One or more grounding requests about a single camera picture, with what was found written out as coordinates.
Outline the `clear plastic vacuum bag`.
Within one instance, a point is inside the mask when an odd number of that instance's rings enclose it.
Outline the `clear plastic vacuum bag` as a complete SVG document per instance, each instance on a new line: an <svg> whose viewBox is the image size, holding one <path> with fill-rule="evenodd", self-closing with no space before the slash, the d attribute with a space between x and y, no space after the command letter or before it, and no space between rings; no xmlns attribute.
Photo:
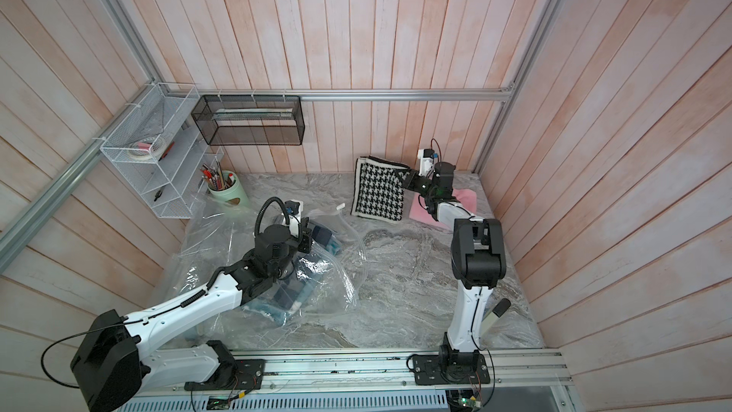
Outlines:
<svg viewBox="0 0 732 412"><path fill-rule="evenodd" d="M236 305L174 337L167 347L222 341L264 348L278 329L325 325L354 311L367 278L361 236L338 211L305 212L299 200L273 196L259 210L201 196L181 250L156 297L162 301L232 282Z"/></svg>

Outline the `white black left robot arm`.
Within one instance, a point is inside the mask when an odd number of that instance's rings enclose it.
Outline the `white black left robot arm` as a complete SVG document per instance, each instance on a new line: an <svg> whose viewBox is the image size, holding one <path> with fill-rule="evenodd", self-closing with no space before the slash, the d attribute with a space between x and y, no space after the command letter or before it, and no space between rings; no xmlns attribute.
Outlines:
<svg viewBox="0 0 732 412"><path fill-rule="evenodd" d="M143 390L178 383L213 390L244 383L238 361L221 341L184 349L165 345L269 291L312 244L307 222L296 235L286 225L270 225L255 233L254 248L240 261L215 269L202 286L126 316L114 310L98 316L71 361L89 410L114 411Z"/></svg>

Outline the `pink blanket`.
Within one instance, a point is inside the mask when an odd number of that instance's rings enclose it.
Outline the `pink blanket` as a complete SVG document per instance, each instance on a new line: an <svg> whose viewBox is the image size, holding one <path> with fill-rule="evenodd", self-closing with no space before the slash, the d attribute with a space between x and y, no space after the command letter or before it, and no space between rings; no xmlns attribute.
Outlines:
<svg viewBox="0 0 732 412"><path fill-rule="evenodd" d="M457 201L442 202L438 206L435 219L421 205L422 197L415 195L409 219L423 224L452 231L456 219L479 219L476 214L478 196L470 189L457 189L453 191Z"/></svg>

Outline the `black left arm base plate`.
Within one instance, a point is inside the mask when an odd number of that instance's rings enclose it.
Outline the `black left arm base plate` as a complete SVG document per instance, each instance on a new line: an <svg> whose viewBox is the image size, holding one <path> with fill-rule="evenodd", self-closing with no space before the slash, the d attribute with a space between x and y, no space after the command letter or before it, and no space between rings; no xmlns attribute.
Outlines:
<svg viewBox="0 0 732 412"><path fill-rule="evenodd" d="M203 383L185 383L185 391L244 391L261 389L266 360L244 359L224 362L212 377Z"/></svg>

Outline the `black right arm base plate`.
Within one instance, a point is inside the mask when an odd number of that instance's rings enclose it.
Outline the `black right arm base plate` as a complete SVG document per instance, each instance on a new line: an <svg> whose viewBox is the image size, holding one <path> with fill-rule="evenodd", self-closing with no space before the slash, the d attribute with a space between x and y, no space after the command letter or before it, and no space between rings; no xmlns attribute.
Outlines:
<svg viewBox="0 0 732 412"><path fill-rule="evenodd" d="M483 385L491 381L491 368L482 353L411 355L406 362L417 385Z"/></svg>

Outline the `black white houndstooth blanket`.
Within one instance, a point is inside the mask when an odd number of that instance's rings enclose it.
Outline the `black white houndstooth blanket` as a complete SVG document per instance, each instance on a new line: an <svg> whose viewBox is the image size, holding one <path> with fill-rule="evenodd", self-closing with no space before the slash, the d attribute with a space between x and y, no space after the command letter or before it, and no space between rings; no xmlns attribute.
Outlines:
<svg viewBox="0 0 732 412"><path fill-rule="evenodd" d="M375 156L356 160L351 215L390 223L402 221L403 181L411 169Z"/></svg>

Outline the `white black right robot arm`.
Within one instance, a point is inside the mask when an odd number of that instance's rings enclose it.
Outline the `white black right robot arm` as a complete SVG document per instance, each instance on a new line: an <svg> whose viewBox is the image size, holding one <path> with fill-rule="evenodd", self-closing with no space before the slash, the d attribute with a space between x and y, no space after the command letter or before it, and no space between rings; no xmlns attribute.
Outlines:
<svg viewBox="0 0 732 412"><path fill-rule="evenodd" d="M480 217L453 195L455 166L428 156L404 177L403 188L423 199L426 212L452 232L451 263L459 284L451 324L436 355L413 354L407 367L417 385L488 381L480 353L480 326L488 299L507 271L501 223Z"/></svg>

